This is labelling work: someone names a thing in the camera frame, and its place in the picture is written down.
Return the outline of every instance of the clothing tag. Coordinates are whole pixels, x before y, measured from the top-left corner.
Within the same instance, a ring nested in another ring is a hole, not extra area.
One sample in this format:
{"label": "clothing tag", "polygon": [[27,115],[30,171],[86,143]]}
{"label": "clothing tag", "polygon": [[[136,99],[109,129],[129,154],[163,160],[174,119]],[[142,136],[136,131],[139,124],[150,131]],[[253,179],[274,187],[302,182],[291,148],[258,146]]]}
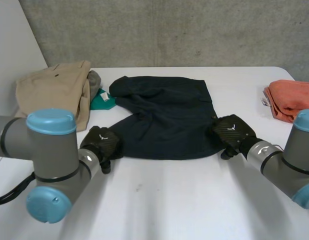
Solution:
{"label": "clothing tag", "polygon": [[103,92],[100,94],[100,96],[102,97],[102,99],[106,102],[108,101],[110,98],[108,97],[108,94],[106,92]]}
{"label": "clothing tag", "polygon": [[263,105],[270,107],[270,103],[265,97],[260,98]]}

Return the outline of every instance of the orange towel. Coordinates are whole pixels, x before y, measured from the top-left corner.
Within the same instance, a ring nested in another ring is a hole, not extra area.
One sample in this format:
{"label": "orange towel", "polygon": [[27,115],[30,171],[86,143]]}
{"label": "orange towel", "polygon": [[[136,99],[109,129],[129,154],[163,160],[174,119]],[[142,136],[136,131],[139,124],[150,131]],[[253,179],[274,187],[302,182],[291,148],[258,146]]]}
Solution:
{"label": "orange towel", "polygon": [[278,80],[264,89],[275,119],[292,123],[299,111],[309,109],[309,82]]}

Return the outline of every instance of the white table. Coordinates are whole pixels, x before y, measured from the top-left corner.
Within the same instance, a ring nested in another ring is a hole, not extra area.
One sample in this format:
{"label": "white table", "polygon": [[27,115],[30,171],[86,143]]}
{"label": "white table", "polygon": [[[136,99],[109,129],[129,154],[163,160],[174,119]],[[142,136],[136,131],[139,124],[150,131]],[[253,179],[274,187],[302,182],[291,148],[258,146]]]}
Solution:
{"label": "white table", "polygon": [[[293,78],[278,67],[97,68],[106,90],[116,79],[180,76],[205,80],[218,116],[237,114],[259,138],[285,146],[291,124],[273,119],[260,97],[269,83]],[[88,129],[129,116],[119,106],[92,111]],[[78,142],[87,131],[78,133]],[[0,206],[0,240],[309,240],[309,210],[300,208],[241,156],[196,160],[122,158],[101,171],[56,224],[32,219],[31,183]],[[0,196],[33,171],[30,161],[2,159]]]}

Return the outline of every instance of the beige pants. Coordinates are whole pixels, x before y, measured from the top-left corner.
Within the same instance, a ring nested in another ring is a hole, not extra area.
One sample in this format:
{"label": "beige pants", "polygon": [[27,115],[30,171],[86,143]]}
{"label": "beige pants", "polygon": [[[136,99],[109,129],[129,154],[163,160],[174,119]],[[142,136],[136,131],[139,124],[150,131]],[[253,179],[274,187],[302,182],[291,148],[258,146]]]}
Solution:
{"label": "beige pants", "polygon": [[65,109],[76,119],[77,132],[87,128],[90,113],[89,61],[61,63],[33,72],[16,83],[16,117],[49,108]]}

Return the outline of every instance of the green fabric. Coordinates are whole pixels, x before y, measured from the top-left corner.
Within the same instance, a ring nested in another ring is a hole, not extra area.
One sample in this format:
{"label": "green fabric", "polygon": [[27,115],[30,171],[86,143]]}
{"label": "green fabric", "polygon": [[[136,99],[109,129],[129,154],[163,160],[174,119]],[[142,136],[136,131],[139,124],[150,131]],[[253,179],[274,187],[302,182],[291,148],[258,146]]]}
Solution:
{"label": "green fabric", "polygon": [[112,109],[116,103],[115,98],[108,94],[108,101],[104,101],[100,94],[104,93],[105,91],[99,88],[96,96],[93,98],[92,102],[90,103],[90,110],[109,110]]}

